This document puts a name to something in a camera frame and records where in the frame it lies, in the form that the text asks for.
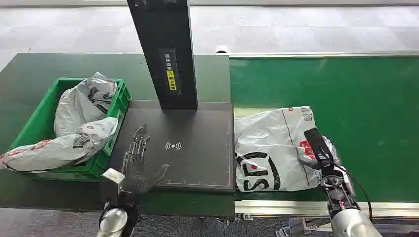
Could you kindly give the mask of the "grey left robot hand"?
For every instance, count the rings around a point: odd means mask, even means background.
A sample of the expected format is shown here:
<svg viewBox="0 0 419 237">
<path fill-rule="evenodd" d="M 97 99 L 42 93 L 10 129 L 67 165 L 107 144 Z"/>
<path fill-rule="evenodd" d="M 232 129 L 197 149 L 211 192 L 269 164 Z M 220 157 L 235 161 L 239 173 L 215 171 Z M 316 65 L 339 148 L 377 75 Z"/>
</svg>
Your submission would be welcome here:
<svg viewBox="0 0 419 237">
<path fill-rule="evenodd" d="M 123 192 L 126 199 L 139 201 L 142 194 L 149 192 L 166 176 L 169 164 L 162 164 L 153 174 L 146 174 L 145 155 L 150 136 L 148 126 L 142 124 L 134 133 L 130 145 L 124 153 L 121 171 L 125 175 Z"/>
</svg>

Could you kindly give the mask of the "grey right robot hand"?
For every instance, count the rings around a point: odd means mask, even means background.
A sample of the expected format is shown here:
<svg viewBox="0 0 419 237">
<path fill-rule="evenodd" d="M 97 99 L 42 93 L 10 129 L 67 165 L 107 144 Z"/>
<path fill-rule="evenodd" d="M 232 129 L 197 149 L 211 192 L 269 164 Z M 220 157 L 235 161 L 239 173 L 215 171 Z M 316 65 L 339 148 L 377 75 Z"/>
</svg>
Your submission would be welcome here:
<svg viewBox="0 0 419 237">
<path fill-rule="evenodd" d="M 332 152 L 332 143 L 317 128 L 305 131 L 304 136 L 315 157 L 309 166 L 321 171 L 320 187 L 326 194 L 330 217 L 347 209 L 359 210 L 350 175 Z"/>
</svg>

